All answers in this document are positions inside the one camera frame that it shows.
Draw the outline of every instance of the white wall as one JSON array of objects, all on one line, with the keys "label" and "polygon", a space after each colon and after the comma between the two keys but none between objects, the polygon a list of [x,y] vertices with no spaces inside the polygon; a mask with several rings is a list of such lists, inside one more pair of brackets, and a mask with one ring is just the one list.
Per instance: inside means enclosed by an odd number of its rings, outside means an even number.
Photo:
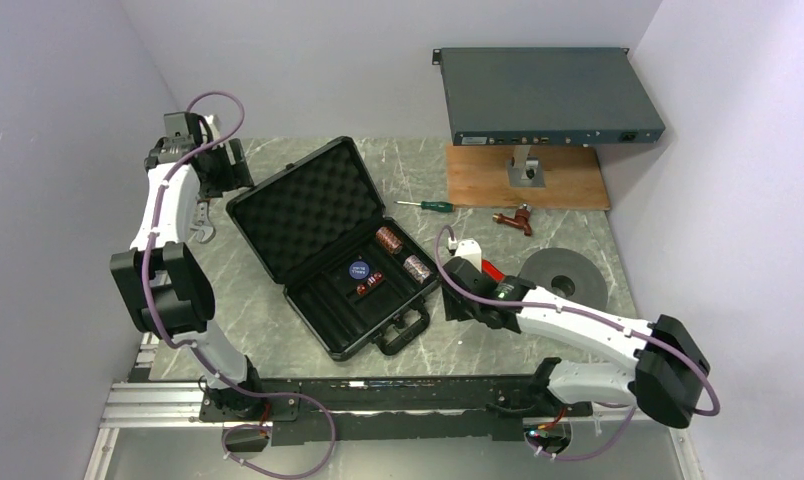
[{"label": "white wall", "polygon": [[237,94],[244,136],[448,136],[431,49],[634,47],[660,0],[122,3],[179,103]]},{"label": "white wall", "polygon": [[84,474],[139,344],[108,261],[175,108],[118,2],[0,2],[0,479]]},{"label": "white wall", "polygon": [[804,2],[665,0],[633,53],[669,128],[601,152],[638,308],[712,363],[709,478],[804,478]]}]

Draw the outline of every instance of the case handle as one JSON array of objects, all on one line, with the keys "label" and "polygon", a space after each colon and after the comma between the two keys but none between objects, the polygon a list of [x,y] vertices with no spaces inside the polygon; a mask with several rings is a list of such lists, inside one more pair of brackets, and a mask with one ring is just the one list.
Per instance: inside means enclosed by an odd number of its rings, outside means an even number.
[{"label": "case handle", "polygon": [[[431,322],[431,316],[426,309],[425,300],[421,298],[416,304],[412,304],[411,310],[416,310],[419,312],[420,318],[418,318],[416,322],[412,323],[411,326],[399,332],[399,335],[396,338],[387,341],[385,340],[384,335],[379,334],[373,339],[373,343],[378,346],[378,349],[381,350],[381,353],[387,355],[388,357],[396,355],[403,348],[405,348],[406,345],[417,338],[417,335],[423,333],[425,329],[428,328],[429,322]],[[401,320],[403,315],[405,314],[400,314],[394,320]]]}]

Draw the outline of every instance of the marble tabletop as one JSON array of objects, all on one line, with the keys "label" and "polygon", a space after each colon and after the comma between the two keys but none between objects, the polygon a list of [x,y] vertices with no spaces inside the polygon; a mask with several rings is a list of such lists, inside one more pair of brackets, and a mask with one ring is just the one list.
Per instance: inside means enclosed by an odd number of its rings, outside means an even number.
[{"label": "marble tabletop", "polygon": [[[244,139],[247,162],[256,183],[327,143],[330,138]],[[491,220],[495,212],[513,209],[464,208],[453,213],[422,211],[395,200],[445,200],[446,155],[443,138],[356,139],[378,187],[387,214],[427,252],[440,227],[450,224],[459,238],[475,238],[484,257],[506,274],[516,274],[540,248],[563,247],[589,258],[608,286],[607,311],[635,316],[623,268],[602,211],[544,210],[532,212],[534,236]],[[399,354],[386,357],[365,346],[345,362],[335,362],[304,325],[264,271],[249,245],[225,213],[236,192],[211,204],[217,235],[190,249],[213,285],[215,320],[229,340],[249,356],[261,377],[364,377],[532,373],[544,357],[588,361],[588,353],[556,340],[491,330],[476,321],[446,321],[439,289],[427,298],[431,325]],[[187,352],[159,348],[150,378],[196,379],[200,371]]]}]

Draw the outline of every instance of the black case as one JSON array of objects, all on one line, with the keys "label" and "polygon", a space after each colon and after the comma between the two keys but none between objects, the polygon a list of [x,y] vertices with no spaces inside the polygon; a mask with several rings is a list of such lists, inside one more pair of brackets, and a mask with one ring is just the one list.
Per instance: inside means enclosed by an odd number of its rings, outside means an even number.
[{"label": "black case", "polygon": [[[339,137],[228,202],[231,219],[273,281],[332,359],[350,358],[367,342],[398,353],[429,324],[424,297],[437,285],[434,261],[385,216],[385,205],[355,143]],[[402,251],[390,254],[376,231],[390,228]],[[431,270],[422,284],[402,264],[416,255]],[[364,296],[366,282],[349,275],[356,259],[384,280]],[[409,311],[419,318],[405,325]],[[390,326],[397,333],[390,338]]]}]

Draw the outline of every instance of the screwdriver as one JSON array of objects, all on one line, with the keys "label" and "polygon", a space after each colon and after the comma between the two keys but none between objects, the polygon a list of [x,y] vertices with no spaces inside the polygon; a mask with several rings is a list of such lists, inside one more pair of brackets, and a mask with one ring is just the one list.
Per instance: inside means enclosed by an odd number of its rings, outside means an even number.
[{"label": "screwdriver", "polygon": [[455,205],[449,202],[401,202],[396,201],[399,205],[417,205],[423,210],[432,210],[434,212],[449,213],[455,211]]}]

